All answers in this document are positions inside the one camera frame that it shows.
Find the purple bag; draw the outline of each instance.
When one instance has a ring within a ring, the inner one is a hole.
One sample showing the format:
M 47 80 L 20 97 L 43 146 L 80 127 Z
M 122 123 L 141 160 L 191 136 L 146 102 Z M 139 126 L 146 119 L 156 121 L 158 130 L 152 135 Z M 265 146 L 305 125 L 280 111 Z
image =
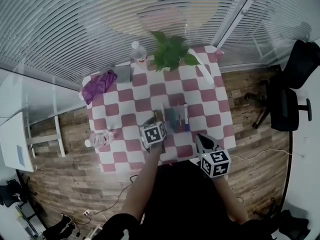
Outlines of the purple bag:
M 85 103 L 89 105 L 96 96 L 106 93 L 112 83 L 116 80 L 117 75 L 112 70 L 91 79 L 82 89 L 82 97 L 85 100 Z

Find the black shirt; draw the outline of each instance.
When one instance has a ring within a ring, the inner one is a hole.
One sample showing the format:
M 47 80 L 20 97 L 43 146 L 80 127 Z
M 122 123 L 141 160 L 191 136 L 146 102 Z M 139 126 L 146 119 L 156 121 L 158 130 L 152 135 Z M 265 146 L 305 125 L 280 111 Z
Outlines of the black shirt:
M 93 240 L 203 239 L 269 240 L 264 225 L 231 221 L 212 180 L 190 161 L 158 167 L 152 195 L 140 224 L 129 214 L 110 218 Z

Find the black sleeve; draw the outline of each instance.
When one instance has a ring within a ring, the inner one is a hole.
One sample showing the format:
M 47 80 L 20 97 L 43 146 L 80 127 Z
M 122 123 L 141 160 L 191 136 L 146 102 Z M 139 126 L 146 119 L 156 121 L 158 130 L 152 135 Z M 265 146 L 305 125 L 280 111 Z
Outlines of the black sleeve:
M 120 240 L 124 230 L 128 230 L 131 239 L 137 235 L 140 223 L 130 214 L 120 213 L 112 216 L 93 240 Z
M 260 220 L 252 219 L 242 225 L 248 240 L 273 240 L 268 225 Z

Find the green plant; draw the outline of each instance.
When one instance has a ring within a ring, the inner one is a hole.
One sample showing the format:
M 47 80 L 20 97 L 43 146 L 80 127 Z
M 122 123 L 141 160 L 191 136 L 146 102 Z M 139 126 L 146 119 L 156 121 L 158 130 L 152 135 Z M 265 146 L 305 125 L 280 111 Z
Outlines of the green plant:
M 195 56 L 188 53 L 189 48 L 183 46 L 185 38 L 178 35 L 166 37 L 161 31 L 150 32 L 157 41 L 157 50 L 154 53 L 153 62 L 156 65 L 156 71 L 161 71 L 165 67 L 170 68 L 170 71 L 176 70 L 181 59 L 190 66 L 200 64 Z

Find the hand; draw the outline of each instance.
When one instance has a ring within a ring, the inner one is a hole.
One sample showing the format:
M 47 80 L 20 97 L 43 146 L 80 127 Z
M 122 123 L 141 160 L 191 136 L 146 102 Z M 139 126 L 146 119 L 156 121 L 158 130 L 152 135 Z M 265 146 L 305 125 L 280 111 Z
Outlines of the hand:
M 152 155 L 161 155 L 162 152 L 162 141 L 153 144 L 150 147 L 150 154 Z

